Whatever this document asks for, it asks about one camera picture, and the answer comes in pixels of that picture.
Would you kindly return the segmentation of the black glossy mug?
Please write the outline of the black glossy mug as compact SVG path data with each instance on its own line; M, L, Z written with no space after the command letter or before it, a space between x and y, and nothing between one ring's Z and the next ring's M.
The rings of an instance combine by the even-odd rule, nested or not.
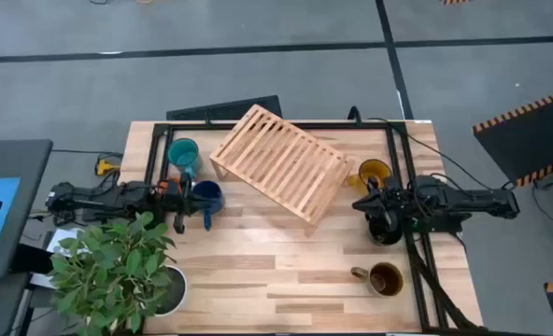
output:
M395 212L380 217L368 217L368 228L377 245L394 245L402 238L402 226Z

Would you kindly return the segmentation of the green leafy plant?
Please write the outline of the green leafy plant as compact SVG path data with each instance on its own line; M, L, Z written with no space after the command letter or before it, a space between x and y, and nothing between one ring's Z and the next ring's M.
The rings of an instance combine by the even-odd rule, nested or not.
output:
M60 241L48 273L62 315L83 319L74 336L136 333L146 317L164 312L179 284L165 265L173 246L168 226L151 212L114 218Z

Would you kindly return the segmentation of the yellow plug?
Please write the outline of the yellow plug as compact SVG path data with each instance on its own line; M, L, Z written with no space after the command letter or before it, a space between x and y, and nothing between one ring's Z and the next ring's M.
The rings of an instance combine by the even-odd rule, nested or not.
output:
M113 171L119 170L118 164L111 163L106 159L99 159L94 165L94 172L97 176L105 176Z

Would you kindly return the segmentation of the dark grey desk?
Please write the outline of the dark grey desk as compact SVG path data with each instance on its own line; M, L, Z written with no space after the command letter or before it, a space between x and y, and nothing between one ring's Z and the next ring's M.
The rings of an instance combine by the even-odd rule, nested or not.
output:
M21 179L0 235L0 336L10 333L30 277L29 273L11 273L9 266L20 243L51 148L49 139L0 141L0 178Z

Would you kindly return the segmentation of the white paper sheet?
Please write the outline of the white paper sheet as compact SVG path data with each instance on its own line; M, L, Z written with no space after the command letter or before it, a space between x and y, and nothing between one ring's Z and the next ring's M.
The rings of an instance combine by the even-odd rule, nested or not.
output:
M46 245L46 251L50 253L59 253L65 257L70 257L70 252L67 248L61 247L61 241L68 238L76 238L82 229L57 229L51 236L50 241ZM34 273L29 281L30 285L35 287L44 287L55 289L55 286L50 282L51 277L41 273Z

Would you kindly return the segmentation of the white plant pot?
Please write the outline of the white plant pot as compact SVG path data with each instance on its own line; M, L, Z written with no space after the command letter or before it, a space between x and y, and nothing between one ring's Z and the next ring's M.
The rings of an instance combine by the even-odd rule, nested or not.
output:
M166 266L170 283L161 296L155 316L170 315L185 301L187 296L187 279L184 273L175 266Z

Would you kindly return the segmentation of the brown mug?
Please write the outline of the brown mug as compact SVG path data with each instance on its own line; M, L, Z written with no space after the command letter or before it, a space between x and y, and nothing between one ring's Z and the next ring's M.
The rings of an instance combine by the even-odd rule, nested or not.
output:
M382 297L397 296L404 287L404 277L400 270L389 262L379 262L368 269L352 267L350 273L362 280Z

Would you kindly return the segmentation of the dark blue mug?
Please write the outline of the dark blue mug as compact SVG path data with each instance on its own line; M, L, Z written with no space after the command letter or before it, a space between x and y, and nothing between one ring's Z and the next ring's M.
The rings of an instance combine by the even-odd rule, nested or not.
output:
M213 181L201 181L197 183L192 190L193 193L204 194L208 197L212 196L214 199L221 199L221 209L199 209L204 217L204 226L206 231L210 231L212 228L212 218L218 214L225 204L225 199L220 188L220 185Z

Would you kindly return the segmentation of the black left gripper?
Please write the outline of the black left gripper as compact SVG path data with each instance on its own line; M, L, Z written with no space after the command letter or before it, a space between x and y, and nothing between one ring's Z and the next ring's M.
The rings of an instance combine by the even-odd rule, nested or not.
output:
M192 189L191 178L187 174L180 174L178 178L181 186L180 194L162 194L159 192L161 208L167 212L174 212L173 228L177 234L185 232L184 217L189 214L188 198ZM193 193L192 206L196 209L221 209L221 199Z

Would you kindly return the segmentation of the teal glazed mug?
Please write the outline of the teal glazed mug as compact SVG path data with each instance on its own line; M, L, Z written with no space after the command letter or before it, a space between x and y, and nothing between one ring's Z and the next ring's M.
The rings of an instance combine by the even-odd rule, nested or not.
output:
M203 166L200 150L195 141L190 138L178 138L169 147L168 160L177 167L181 174L187 174L196 180Z

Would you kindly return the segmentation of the black floor grille mat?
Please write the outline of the black floor grille mat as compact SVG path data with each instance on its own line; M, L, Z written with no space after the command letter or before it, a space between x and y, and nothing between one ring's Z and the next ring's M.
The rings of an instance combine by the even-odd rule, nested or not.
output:
M214 105L202 105L166 112L167 120L239 120L254 106L259 105L271 113L282 117L282 109L277 95L262 96Z

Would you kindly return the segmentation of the black box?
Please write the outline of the black box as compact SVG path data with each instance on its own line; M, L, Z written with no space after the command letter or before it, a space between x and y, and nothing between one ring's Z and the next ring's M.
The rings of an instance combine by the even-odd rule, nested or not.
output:
M46 249L18 244L10 262L9 271L11 273L47 274L53 270L51 256L52 253Z

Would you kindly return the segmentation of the yellow glass mug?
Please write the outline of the yellow glass mug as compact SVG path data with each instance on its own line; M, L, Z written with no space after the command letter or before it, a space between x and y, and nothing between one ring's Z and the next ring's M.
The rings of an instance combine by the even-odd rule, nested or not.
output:
M355 175L349 175L345 179L345 186L352 187L360 193L361 196L367 196L368 181L373 177L380 189L385 187L385 180L392 176L389 166L378 159L364 161Z

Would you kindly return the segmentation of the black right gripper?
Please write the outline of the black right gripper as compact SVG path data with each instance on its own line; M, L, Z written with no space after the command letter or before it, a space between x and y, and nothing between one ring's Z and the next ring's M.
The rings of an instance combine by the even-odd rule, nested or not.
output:
M368 178L368 194L352 204L352 208L365 214L371 233L413 233L415 210L411 198L415 182L410 179L402 188L392 177L391 188L379 182L374 176Z

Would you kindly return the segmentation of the wooden slatted rack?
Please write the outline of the wooden slatted rack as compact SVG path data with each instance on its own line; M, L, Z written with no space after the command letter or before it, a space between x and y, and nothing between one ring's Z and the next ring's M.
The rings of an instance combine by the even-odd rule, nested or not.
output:
M253 105L209 159L219 179L234 175L317 229L354 161L316 136Z

